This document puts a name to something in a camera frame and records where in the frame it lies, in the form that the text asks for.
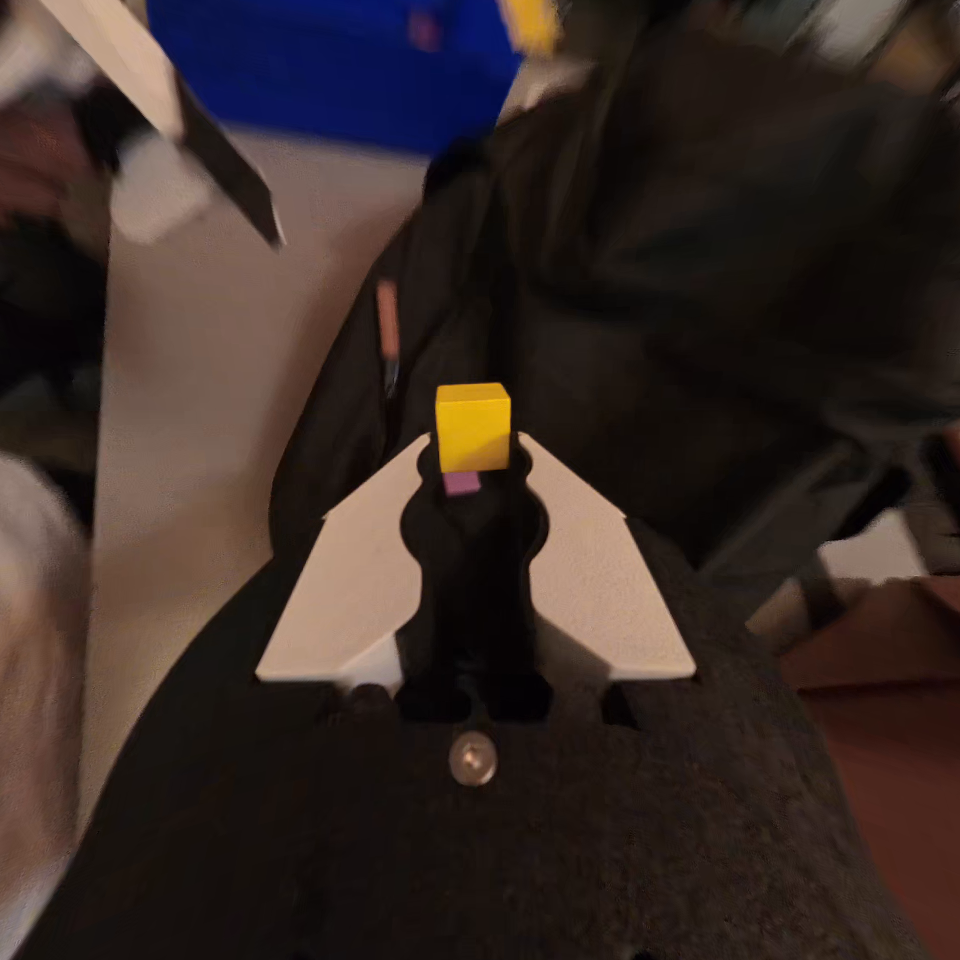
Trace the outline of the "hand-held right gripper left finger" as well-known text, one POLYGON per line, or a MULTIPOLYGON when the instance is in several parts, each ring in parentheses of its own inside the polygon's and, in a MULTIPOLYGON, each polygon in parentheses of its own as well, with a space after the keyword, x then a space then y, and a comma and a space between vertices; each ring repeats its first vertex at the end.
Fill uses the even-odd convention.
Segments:
POLYGON ((417 613, 423 573, 402 536, 421 488, 422 434, 323 518, 256 667, 262 683, 402 686, 398 633, 417 613))

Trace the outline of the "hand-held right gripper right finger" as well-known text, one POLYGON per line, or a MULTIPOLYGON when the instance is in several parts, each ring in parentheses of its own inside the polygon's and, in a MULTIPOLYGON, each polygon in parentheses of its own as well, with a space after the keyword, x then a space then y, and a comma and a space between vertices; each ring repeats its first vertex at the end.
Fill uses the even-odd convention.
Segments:
POLYGON ((526 433, 546 533, 527 568, 537 665, 556 690, 685 680, 695 660, 625 514, 526 433))

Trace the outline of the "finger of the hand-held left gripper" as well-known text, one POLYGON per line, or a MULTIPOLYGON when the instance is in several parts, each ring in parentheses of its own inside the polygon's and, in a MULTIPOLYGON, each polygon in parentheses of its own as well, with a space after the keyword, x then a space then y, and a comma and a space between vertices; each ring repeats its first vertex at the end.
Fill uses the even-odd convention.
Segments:
POLYGON ((111 182, 111 223, 138 245, 151 245, 210 204, 212 177, 165 138, 134 138, 119 153, 111 182))
POLYGON ((149 120, 152 130, 136 138, 165 138, 188 152, 212 178, 210 204, 218 191, 271 248, 280 249, 285 238, 269 186, 212 120, 150 30, 122 2, 40 5, 149 120))

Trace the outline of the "yellow cube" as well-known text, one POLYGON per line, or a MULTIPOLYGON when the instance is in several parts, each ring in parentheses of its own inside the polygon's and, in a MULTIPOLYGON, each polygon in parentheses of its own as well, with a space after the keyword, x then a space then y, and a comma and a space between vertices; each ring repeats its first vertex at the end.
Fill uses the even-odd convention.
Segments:
POLYGON ((510 396, 499 383, 439 386, 435 419, 441 473, 507 470, 511 410, 510 396))

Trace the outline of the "black chair base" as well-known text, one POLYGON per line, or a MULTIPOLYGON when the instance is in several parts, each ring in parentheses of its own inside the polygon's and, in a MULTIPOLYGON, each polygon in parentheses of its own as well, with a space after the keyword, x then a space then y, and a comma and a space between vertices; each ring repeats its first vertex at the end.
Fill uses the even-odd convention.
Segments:
POLYGON ((717 486, 694 523, 691 564, 749 621, 819 548, 864 532, 899 507, 913 477, 901 458, 834 438, 781 451, 717 486))

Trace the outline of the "blue plastic bin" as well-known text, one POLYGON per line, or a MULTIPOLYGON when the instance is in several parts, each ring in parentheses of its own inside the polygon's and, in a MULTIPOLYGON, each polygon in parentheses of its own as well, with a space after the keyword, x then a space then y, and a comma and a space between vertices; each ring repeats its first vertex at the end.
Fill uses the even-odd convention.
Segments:
POLYGON ((225 126, 433 158, 492 129, 522 64, 494 1, 150 1, 225 126))

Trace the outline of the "black jacket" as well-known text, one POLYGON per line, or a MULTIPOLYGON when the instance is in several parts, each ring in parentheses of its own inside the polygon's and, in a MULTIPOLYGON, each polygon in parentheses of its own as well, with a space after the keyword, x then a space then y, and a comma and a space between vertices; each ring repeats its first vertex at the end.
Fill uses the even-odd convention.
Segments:
POLYGON ((902 462, 958 418, 958 109, 690 27, 430 166, 274 475, 275 554, 495 381, 690 566, 713 491, 829 440, 902 462))

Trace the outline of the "white fluffy cloth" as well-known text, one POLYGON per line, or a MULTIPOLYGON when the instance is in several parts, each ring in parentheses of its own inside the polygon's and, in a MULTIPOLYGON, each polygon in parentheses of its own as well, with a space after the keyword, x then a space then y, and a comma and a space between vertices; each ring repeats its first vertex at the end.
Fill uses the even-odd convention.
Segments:
POLYGON ((1 458, 1 957, 76 842, 90 610, 88 537, 30 462, 1 458))

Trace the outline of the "brown wooden panel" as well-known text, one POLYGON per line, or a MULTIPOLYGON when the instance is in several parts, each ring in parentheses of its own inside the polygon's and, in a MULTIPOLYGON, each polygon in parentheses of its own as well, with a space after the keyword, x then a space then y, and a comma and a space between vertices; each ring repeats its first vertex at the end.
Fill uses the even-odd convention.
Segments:
POLYGON ((959 957, 959 582, 888 581, 780 659, 883 881, 959 957))

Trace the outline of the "yellow object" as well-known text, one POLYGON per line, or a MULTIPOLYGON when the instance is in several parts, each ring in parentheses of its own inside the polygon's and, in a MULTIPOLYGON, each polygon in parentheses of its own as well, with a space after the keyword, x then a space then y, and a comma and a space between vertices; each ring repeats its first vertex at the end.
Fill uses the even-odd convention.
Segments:
POLYGON ((552 57, 563 37, 555 1, 496 1, 510 47, 527 57, 552 57))

